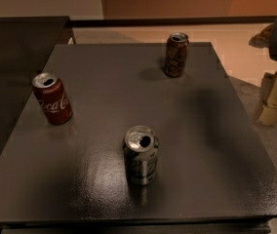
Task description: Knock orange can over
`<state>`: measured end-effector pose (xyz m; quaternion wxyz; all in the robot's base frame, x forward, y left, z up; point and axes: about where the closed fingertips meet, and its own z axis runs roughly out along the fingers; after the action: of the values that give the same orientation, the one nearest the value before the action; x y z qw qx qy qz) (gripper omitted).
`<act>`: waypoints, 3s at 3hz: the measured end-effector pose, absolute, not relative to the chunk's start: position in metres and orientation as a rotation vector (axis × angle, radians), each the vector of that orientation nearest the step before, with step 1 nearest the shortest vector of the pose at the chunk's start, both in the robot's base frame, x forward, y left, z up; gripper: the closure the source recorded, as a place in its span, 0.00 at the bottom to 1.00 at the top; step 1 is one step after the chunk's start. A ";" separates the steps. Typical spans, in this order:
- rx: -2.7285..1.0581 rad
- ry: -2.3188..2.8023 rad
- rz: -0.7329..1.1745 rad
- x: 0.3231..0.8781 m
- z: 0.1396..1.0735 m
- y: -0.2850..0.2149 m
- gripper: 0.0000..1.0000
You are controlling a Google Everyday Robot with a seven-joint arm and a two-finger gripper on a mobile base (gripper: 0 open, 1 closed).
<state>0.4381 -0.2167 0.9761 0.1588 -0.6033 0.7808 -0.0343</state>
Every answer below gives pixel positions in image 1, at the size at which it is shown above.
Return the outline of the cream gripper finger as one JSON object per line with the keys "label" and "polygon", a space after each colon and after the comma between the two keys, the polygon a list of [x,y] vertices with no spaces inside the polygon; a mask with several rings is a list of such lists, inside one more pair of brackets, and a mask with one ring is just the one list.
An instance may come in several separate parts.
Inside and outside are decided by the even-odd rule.
{"label": "cream gripper finger", "polygon": [[264,126],[277,124],[277,71],[265,72],[259,91],[259,102],[255,109],[255,120]]}
{"label": "cream gripper finger", "polygon": [[272,24],[269,24],[261,32],[259,32],[258,34],[256,34],[250,39],[249,45],[259,49],[269,48],[271,32],[272,32]]}

